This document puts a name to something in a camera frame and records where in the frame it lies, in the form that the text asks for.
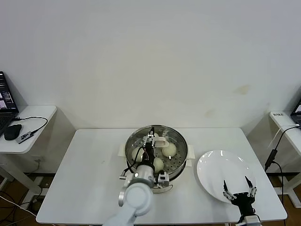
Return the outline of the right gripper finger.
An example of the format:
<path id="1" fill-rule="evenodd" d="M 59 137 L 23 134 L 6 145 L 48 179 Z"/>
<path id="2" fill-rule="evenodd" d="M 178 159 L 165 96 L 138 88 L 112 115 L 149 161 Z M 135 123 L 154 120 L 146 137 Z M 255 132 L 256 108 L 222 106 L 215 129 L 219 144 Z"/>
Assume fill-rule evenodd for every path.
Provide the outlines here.
<path id="1" fill-rule="evenodd" d="M 235 196 L 234 196 L 232 193 L 229 192 L 225 180 L 223 181 L 223 196 L 224 196 L 227 200 L 235 200 Z"/>
<path id="2" fill-rule="evenodd" d="M 253 186 L 252 182 L 247 178 L 247 176 L 245 176 L 245 179 L 249 186 L 249 192 L 247 193 L 247 197 L 255 197 L 255 194 L 257 192 L 257 187 Z"/>

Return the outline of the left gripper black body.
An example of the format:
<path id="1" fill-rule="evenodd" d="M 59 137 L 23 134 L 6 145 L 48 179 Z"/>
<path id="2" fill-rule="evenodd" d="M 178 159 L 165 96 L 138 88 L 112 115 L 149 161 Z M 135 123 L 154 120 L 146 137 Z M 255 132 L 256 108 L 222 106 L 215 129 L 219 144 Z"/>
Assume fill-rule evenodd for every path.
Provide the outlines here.
<path id="1" fill-rule="evenodd" d="M 152 146 L 152 143 L 147 142 L 143 148 L 144 153 L 143 153 L 143 164 L 149 165 L 149 166 L 154 166 L 154 149 Z"/>

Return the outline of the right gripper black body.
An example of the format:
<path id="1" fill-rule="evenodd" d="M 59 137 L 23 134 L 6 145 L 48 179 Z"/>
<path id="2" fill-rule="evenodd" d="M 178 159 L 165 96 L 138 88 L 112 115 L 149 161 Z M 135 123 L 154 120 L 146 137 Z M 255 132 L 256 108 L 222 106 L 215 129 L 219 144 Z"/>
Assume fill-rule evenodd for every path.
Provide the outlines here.
<path id="1" fill-rule="evenodd" d="M 255 202 L 254 196 L 248 196 L 248 192 L 233 194 L 234 199 L 231 203 L 239 208 L 242 216 L 254 215 L 255 210 L 252 204 Z"/>

